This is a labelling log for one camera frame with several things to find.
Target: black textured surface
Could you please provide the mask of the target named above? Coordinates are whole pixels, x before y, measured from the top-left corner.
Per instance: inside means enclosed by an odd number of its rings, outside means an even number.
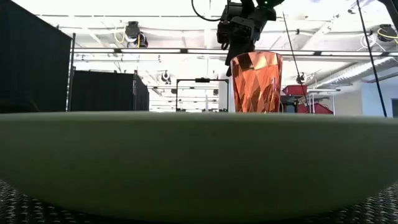
[[[266,223],[398,223],[397,193],[398,184],[389,187],[375,197],[342,210],[294,220]],[[0,223],[136,224],[147,222],[117,220],[68,211],[28,197],[0,181]]]

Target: black cable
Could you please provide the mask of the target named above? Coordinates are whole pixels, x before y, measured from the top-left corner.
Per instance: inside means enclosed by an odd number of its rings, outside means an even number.
[[[374,65],[374,59],[373,59],[373,54],[372,54],[372,48],[371,48],[371,45],[370,45],[370,43],[369,43],[368,33],[366,32],[365,21],[364,21],[363,16],[362,16],[362,10],[361,10],[361,6],[359,5],[359,0],[356,0],[356,3],[357,3],[357,5],[358,5],[359,15],[361,16],[362,28],[363,28],[363,32],[364,32],[364,34],[365,34],[366,43],[368,44],[369,55],[370,55],[371,62],[372,62],[372,66],[373,66],[373,72],[374,72],[374,77],[375,77],[375,80],[376,80],[377,90],[378,90],[379,96],[380,96],[381,106],[382,106],[382,108],[383,108],[384,117],[387,117],[386,106],[385,106],[385,104],[384,104],[383,94],[382,94],[382,92],[381,92],[380,82],[379,82],[379,77],[378,77],[378,75],[377,75],[376,66]]]
[[[283,13],[283,15],[284,15],[284,21],[285,21],[285,26],[286,26],[286,33],[287,33],[287,37],[289,38],[289,44],[290,44],[290,49],[292,50],[292,55],[293,55],[294,64],[296,65],[296,71],[297,71],[297,77],[298,77],[297,80],[299,80],[299,82],[300,82],[301,88],[302,88],[302,90],[303,90],[305,102],[306,102],[306,104],[307,104],[307,107],[309,107],[310,104],[308,104],[307,93],[304,91],[303,81],[301,81],[301,79],[300,79],[299,66],[297,66],[296,56],[294,55],[292,40],[290,39],[290,34],[289,34],[289,28],[287,27],[285,12],[282,12],[282,13]]]
[[[197,12],[197,10],[195,9],[195,5],[193,4],[193,0],[191,0],[191,4],[192,4],[192,9],[193,9],[193,11],[195,12],[195,14],[196,14],[200,19],[204,19],[204,20],[206,20],[206,21],[208,21],[208,22],[218,22],[218,21],[221,20],[221,18],[218,18],[218,19],[207,19],[207,18],[201,16],[201,15]]]

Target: ceiling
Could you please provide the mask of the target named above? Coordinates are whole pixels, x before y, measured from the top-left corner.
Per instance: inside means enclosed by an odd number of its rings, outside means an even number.
[[[120,44],[115,36],[122,40],[123,27],[129,21],[139,21],[150,48],[220,49],[216,39],[218,23],[198,18],[189,0],[14,1],[66,34],[72,36],[76,33],[76,48],[125,48],[126,43]],[[360,2],[367,30],[377,30],[380,24],[392,24],[383,4],[376,0]],[[213,17],[220,16],[225,4],[226,1],[222,0],[195,0],[195,7],[200,14]],[[361,45],[363,32],[355,0],[285,0],[275,10],[277,21],[267,23],[261,40],[256,43],[257,49],[290,50],[283,20],[284,12],[294,50],[366,51]],[[373,44],[373,51],[397,50],[394,41],[376,41]],[[168,89],[160,89],[166,86],[161,80],[164,71],[167,70],[171,75],[171,86],[175,86],[177,78],[220,76],[226,71],[224,60],[224,55],[200,54],[77,54],[75,66],[78,70],[138,70],[145,84],[160,86],[156,90],[158,93],[150,91],[151,108],[167,111],[173,110],[173,103],[169,101],[174,95],[170,92],[170,86],[167,86]],[[308,81],[321,80],[353,63],[355,62],[344,58],[298,58],[297,66]],[[296,83],[297,70],[291,57],[284,60],[282,76],[283,86]],[[218,84],[200,86],[217,88]],[[188,108],[204,108],[203,97],[206,94],[212,97],[211,100],[217,100],[212,89],[184,90],[181,94],[186,96],[187,104],[184,106]]]

